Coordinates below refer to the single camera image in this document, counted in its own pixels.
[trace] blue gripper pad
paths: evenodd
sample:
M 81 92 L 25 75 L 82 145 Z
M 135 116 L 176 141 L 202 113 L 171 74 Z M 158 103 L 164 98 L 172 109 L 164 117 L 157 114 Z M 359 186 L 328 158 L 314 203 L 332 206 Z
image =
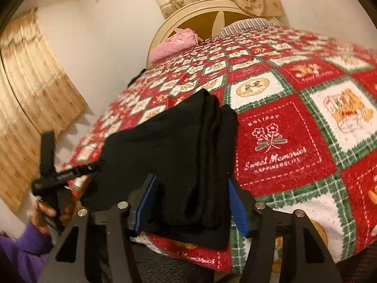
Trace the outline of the blue gripper pad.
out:
M 132 236 L 140 235 L 145 229 L 155 202 L 156 191 L 156 176 L 150 174 L 143 186 L 130 194 L 128 202 L 131 203 L 131 210 L 127 223 Z
M 236 222 L 237 229 L 241 232 L 243 236 L 248 237 L 251 233 L 251 230 L 248 224 L 248 213 L 237 193 L 236 188 L 234 188 L 234 184 L 231 181 L 231 179 L 228 180 L 228 188 L 229 188 L 230 210 L 232 212 L 234 221 Z

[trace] red and white patchwork blanket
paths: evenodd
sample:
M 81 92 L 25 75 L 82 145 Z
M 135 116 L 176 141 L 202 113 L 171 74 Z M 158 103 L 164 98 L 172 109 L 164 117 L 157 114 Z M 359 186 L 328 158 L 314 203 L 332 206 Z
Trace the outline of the red and white patchwork blanket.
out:
M 273 209 L 303 209 L 338 262 L 377 239 L 376 67 L 376 56 L 362 47 L 288 27 L 209 39 L 124 90 L 81 139 L 69 164 L 95 161 L 110 134 L 205 88 L 238 113 L 234 175 L 241 187 Z M 80 186 L 73 182 L 73 192 Z M 224 252 L 154 235 L 139 241 L 236 273 L 250 248 L 234 223 Z M 278 238 L 276 275 L 281 247 Z

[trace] cream headboard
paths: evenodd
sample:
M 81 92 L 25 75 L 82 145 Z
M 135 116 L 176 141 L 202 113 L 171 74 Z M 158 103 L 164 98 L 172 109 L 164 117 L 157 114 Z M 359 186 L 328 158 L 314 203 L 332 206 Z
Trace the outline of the cream headboard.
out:
M 246 13 L 232 0 L 201 0 L 191 3 L 167 18 L 157 31 L 148 51 L 147 69 L 152 66 L 149 63 L 150 50 L 183 29 L 189 27 L 195 31 L 200 42 L 218 36 L 223 27 L 235 21 L 254 17 L 256 16 Z M 266 19 L 281 25 L 274 17 Z

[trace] black fabric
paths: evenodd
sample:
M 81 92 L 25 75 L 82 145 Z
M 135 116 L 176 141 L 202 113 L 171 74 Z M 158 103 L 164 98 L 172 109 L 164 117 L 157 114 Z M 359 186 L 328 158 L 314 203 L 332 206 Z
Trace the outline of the black fabric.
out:
M 143 73 L 146 71 L 146 69 L 143 69 L 142 71 L 140 71 L 140 73 L 138 75 L 136 75 L 127 85 L 127 87 L 129 87 L 133 82 L 135 82 L 140 76 L 143 75 Z
M 106 231 L 96 227 L 90 232 L 93 252 L 90 253 L 91 283 L 111 283 L 106 248 Z M 153 252 L 145 245 L 133 243 L 132 251 L 143 283 L 213 283 L 214 271 L 193 263 Z
M 9 261 L 3 248 L 0 246 L 0 281 L 9 283 L 25 283 L 18 271 Z
M 336 265 L 342 276 L 343 283 L 376 283 L 377 242 Z
M 236 131 L 236 113 L 200 90 L 143 124 L 109 136 L 100 156 L 104 168 L 82 203 L 91 211 L 109 209 L 153 173 L 159 194 L 148 231 L 225 248 L 227 173 L 233 171 Z

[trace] flower embroidery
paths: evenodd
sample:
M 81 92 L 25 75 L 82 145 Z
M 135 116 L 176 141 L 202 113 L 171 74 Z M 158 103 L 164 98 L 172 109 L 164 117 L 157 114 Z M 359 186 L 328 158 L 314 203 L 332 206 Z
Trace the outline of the flower embroidery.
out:
M 275 134 L 278 132 L 278 125 L 275 124 L 275 123 L 271 123 L 270 125 L 268 125 L 266 127 L 267 129 L 267 132 L 270 133 L 270 134 Z
M 279 126 L 276 123 L 271 123 L 266 127 L 267 133 L 265 133 L 264 127 L 257 127 L 251 133 L 252 136 L 255 136 L 257 141 L 257 146 L 255 147 L 255 151 L 260 151 L 264 148 L 267 148 L 265 152 L 269 151 L 272 147 L 276 149 L 280 149 L 278 144 L 286 144 L 288 142 L 287 139 L 283 138 L 283 136 L 279 133 Z
M 263 137 L 264 134 L 264 128 L 263 127 L 257 127 L 254 129 L 254 131 L 251 133 L 252 136 L 255 136 L 257 139 L 260 139 Z

